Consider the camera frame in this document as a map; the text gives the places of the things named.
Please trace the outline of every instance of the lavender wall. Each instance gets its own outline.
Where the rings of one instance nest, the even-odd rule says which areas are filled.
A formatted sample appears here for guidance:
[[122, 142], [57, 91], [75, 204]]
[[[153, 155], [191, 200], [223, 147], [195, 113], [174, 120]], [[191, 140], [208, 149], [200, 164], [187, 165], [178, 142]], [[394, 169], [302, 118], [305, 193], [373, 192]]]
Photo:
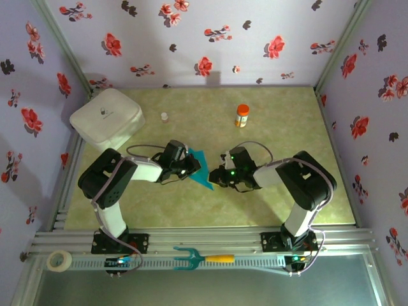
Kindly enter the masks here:
[[408, 300], [408, 6], [374, 1], [322, 90], [324, 115], [401, 305]]
[[29, 1], [0, 2], [0, 37], [0, 305], [9, 305], [19, 254], [50, 217], [85, 91]]
[[357, 2], [37, 1], [93, 87], [127, 88], [314, 85]]

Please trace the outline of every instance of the green surface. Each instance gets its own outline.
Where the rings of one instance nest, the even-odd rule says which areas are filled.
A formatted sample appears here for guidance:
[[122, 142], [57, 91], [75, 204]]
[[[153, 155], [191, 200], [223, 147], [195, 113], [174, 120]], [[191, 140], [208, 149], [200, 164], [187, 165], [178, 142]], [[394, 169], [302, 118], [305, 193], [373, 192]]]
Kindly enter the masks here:
[[[204, 150], [210, 171], [219, 166], [219, 155], [246, 140], [265, 144], [275, 159], [309, 152], [337, 180], [333, 201], [318, 215], [318, 224], [352, 224], [354, 218], [339, 169], [311, 87], [262, 87], [220, 89], [123, 90], [142, 108], [146, 125], [120, 149], [133, 144], [165, 146], [176, 139], [194, 150]], [[247, 126], [235, 127], [237, 106], [250, 107]], [[161, 122], [167, 112], [169, 123]], [[269, 161], [268, 153], [247, 146], [256, 164]], [[156, 149], [133, 151], [152, 156]], [[80, 174], [99, 156], [86, 145]], [[288, 217], [293, 199], [283, 184], [240, 194], [215, 186], [211, 191], [192, 180], [161, 186], [141, 181], [129, 183], [120, 199], [130, 228], [182, 226], [278, 226]], [[98, 227], [89, 200], [75, 186], [66, 230]]]

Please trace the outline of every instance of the white box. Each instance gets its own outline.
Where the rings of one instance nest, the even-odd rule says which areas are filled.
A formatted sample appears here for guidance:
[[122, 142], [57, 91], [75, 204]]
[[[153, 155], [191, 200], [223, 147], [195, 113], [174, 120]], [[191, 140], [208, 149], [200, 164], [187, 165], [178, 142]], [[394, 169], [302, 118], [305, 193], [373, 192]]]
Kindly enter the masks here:
[[69, 118], [79, 135], [94, 148], [119, 149], [145, 124], [139, 104], [116, 89], [106, 89]]

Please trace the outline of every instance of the bracket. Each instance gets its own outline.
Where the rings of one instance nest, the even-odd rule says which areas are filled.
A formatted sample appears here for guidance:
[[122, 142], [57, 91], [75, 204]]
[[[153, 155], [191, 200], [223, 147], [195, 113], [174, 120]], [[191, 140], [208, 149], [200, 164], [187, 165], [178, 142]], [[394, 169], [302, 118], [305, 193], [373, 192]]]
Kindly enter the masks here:
[[281, 238], [280, 231], [263, 232], [261, 233], [261, 245], [264, 253], [268, 252], [285, 252], [285, 251], [317, 251], [319, 246], [316, 240], [316, 234], [309, 231], [305, 237], [303, 244], [296, 249], [286, 247]]
[[[136, 247], [142, 254], [147, 253], [149, 247], [148, 234], [133, 234], [128, 233], [126, 239], [128, 244]], [[121, 244], [113, 244], [112, 239], [107, 238], [104, 233], [96, 231], [94, 233], [94, 240], [92, 242], [91, 254], [131, 254], [133, 251]]]

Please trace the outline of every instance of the masking tape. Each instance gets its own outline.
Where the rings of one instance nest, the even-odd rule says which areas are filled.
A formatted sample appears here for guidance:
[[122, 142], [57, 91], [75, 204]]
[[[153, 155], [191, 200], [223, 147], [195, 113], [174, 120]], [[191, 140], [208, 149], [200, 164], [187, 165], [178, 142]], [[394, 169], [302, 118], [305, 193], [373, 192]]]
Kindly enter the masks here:
[[68, 270], [72, 264], [72, 255], [67, 251], [59, 250], [51, 253], [47, 259], [47, 268], [53, 272]]

